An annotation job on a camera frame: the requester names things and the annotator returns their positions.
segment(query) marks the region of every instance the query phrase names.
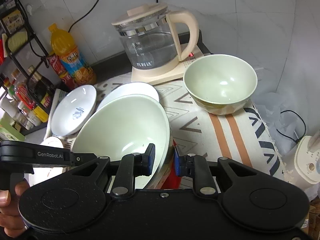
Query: bowl rim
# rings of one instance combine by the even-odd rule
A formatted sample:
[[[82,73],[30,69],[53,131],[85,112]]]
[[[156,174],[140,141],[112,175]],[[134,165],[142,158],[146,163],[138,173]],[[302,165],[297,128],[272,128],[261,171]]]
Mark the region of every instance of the bowl rim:
[[[146,96],[146,95],[142,95],[142,94],[131,94],[131,95],[126,95],[126,96],[122,96],[122,97],[119,97],[119,98],[116,98],[108,103],[106,103],[99,111],[96,111],[86,122],[85,124],[83,125],[83,127],[81,128],[81,130],[79,131],[79,133],[77,134],[76,136],[76,139],[74,140],[72,146],[71,146],[71,151],[73,150],[73,147],[78,139],[78,136],[83,132],[83,129],[87,126],[87,124],[89,123],[89,121],[94,118],[95,115],[97,115],[98,113],[99,114],[102,114],[102,110],[106,107],[108,107],[110,104],[113,104],[115,103],[116,101],[118,100],[125,100],[126,98],[130,98],[130,97],[143,97],[149,101],[152,101],[154,104],[156,104],[156,106],[160,109],[163,117],[164,117],[164,120],[165,120],[165,129],[166,129],[166,139],[165,139],[165,145],[164,145],[164,150],[162,152],[162,156],[161,156],[161,160],[160,160],[160,163],[157,167],[157,169],[155,170],[155,173],[153,174],[153,176],[150,177],[149,181],[146,183],[145,186],[147,186],[149,183],[151,183],[152,179],[154,178],[155,179],[155,174],[157,172],[159,172],[162,168],[162,166],[164,165],[164,161],[166,159],[166,156],[168,154],[168,150],[169,150],[169,143],[170,143],[170,125],[169,125],[169,119],[168,119],[168,116],[167,114],[165,113],[165,110],[164,108],[162,107],[162,105],[156,101],[154,98],[152,97],[149,97],[149,96]]]
[[[146,83],[146,82],[142,82],[142,81],[134,81],[134,82],[129,82],[129,83],[122,84],[121,86],[118,86],[116,89],[112,90],[109,94],[107,94],[107,95],[102,99],[102,101],[99,103],[99,105],[98,105],[98,107],[97,107],[97,111],[99,111],[103,106],[105,106],[106,104],[108,104],[108,103],[110,102],[110,101],[109,101],[108,103],[105,103],[105,104],[102,106],[102,103],[103,103],[104,101],[106,101],[110,95],[113,95],[114,93],[118,92],[118,91],[119,91],[119,88],[122,88],[122,87],[124,87],[124,86],[128,86],[129,84],[134,84],[134,83],[143,83],[143,84],[147,84],[148,86],[152,87],[152,88],[156,91],[156,93],[157,93],[157,95],[158,95],[158,100],[157,100],[157,101],[159,102],[160,98],[159,98],[158,91],[157,91],[152,85],[150,85],[150,84],[148,84],[148,83]]]
[[[187,86],[187,84],[186,84],[186,81],[185,81],[185,75],[186,75],[186,72],[188,71],[188,69],[189,69],[192,65],[194,65],[197,61],[199,61],[199,60],[201,60],[201,59],[204,59],[205,57],[216,57],[216,56],[233,57],[233,58],[236,58],[236,59],[239,59],[239,60],[243,61],[244,63],[246,63],[246,64],[250,67],[250,69],[251,69],[251,70],[253,71],[253,73],[255,74],[255,86],[254,86],[253,90],[249,93],[248,96],[246,96],[246,97],[244,97],[244,98],[241,98],[241,99],[239,99],[239,100],[235,100],[235,101],[228,102],[228,103],[219,103],[219,102],[213,102],[213,101],[205,100],[205,99],[197,96],[196,94],[194,94],[193,92],[190,91],[190,89],[188,88],[188,86]],[[239,102],[241,102],[241,101],[244,101],[244,100],[248,99],[248,98],[253,94],[253,92],[256,90],[257,85],[258,85],[258,77],[257,77],[257,74],[256,74],[254,68],[253,68],[248,62],[246,62],[245,60],[243,60],[243,59],[241,59],[241,58],[239,58],[239,57],[232,56],[232,55],[228,55],[228,54],[211,54],[211,55],[207,55],[207,56],[203,56],[203,57],[197,58],[194,62],[192,62],[192,63],[187,67],[187,69],[185,70],[185,72],[184,72],[184,74],[183,74],[183,84],[184,84],[185,88],[187,89],[187,91],[188,91],[191,95],[193,95],[194,97],[200,99],[201,101],[204,101],[204,102],[210,103],[210,104],[214,104],[214,105],[231,105],[231,104],[235,104],[235,103],[239,103]]]
[[[52,121],[54,120],[54,117],[55,117],[55,114],[56,114],[56,112],[57,112],[57,109],[59,108],[60,105],[62,105],[61,103],[62,103],[63,101],[66,101],[66,100],[68,99],[68,96],[69,96],[71,93],[73,93],[74,91],[76,91],[76,90],[78,90],[78,89],[80,89],[80,88],[83,88],[83,87],[93,87],[93,88],[94,88],[94,93],[95,93],[95,95],[94,95],[94,102],[93,102],[93,104],[92,104],[92,106],[91,106],[91,108],[90,108],[90,111],[88,112],[88,114],[87,114],[87,116],[84,118],[84,120],[83,120],[75,129],[69,131],[69,132],[66,133],[66,134],[55,134],[55,133],[53,132],[53,130],[55,129],[55,126],[54,126],[54,122],[52,122]],[[53,113],[52,119],[51,119],[51,131],[52,131],[52,133],[53,133],[55,136],[67,136],[67,135],[70,135],[70,134],[73,134],[73,133],[79,131],[79,130],[82,128],[82,126],[87,122],[87,120],[89,119],[89,117],[92,115],[92,111],[94,110],[94,108],[95,108],[95,106],[96,106],[96,103],[97,103],[97,90],[95,89],[94,86],[92,86],[92,85],[82,85],[82,86],[80,86],[80,87],[77,87],[77,88],[73,89],[71,92],[69,92],[69,93],[60,101],[60,103],[57,105],[56,109],[54,110],[54,113]]]

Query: orange juice bottle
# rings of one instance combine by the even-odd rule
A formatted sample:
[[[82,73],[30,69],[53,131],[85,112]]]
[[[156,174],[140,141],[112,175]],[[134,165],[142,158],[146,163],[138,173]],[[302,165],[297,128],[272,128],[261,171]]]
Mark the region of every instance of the orange juice bottle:
[[[51,46],[56,55],[59,56],[63,66],[81,86],[85,84],[94,85],[97,75],[84,59],[71,34],[65,30],[58,29],[54,23],[49,26],[51,35]]]

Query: finger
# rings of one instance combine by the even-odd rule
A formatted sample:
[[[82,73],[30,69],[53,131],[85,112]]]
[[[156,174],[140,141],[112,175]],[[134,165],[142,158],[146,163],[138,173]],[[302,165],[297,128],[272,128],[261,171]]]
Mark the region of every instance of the finger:
[[[0,227],[9,229],[21,229],[25,227],[22,217],[7,216],[0,214]]]
[[[26,231],[25,228],[22,229],[9,229],[5,228],[4,232],[6,233],[7,236],[10,236],[12,238],[15,238],[17,236],[20,236],[24,231]]]
[[[26,179],[23,179],[23,181],[19,182],[14,190],[17,194],[17,196],[21,196],[28,188],[30,188],[29,183]]]
[[[0,207],[6,207],[10,204],[11,195],[9,190],[0,190]]]
[[[18,210],[18,198],[14,197],[9,206],[0,208],[0,212],[4,215],[10,215],[10,216],[19,216],[19,210]]]

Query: kettle lid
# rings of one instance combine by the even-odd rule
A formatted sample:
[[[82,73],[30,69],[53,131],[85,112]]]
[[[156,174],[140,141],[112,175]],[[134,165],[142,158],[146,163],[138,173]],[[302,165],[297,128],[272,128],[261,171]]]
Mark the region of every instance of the kettle lid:
[[[152,3],[143,4],[139,7],[128,10],[126,14],[121,15],[111,24],[116,25],[127,25],[130,23],[136,23],[136,20],[143,21],[145,17],[157,16],[164,13],[167,10],[168,5],[166,3]]]

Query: tile wall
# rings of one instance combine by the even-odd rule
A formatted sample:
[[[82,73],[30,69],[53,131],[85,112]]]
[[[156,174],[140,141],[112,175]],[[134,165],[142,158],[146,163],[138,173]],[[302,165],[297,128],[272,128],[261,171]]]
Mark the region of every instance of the tile wall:
[[[307,124],[320,128],[320,0],[296,0],[292,41],[277,92],[289,98]],[[301,136],[303,125],[299,126]]]
[[[60,28],[84,15],[96,0],[21,0],[30,4],[30,23],[50,49],[48,26]],[[197,18],[203,41],[212,53],[236,55],[254,68],[264,68],[256,93],[275,91],[288,55],[296,0],[159,0],[171,9],[188,9]],[[72,29],[76,43],[90,63],[123,47],[111,22],[126,10],[155,0],[100,0],[92,13]],[[26,67],[33,60],[29,48],[21,52]],[[51,70],[46,75],[58,82]]]

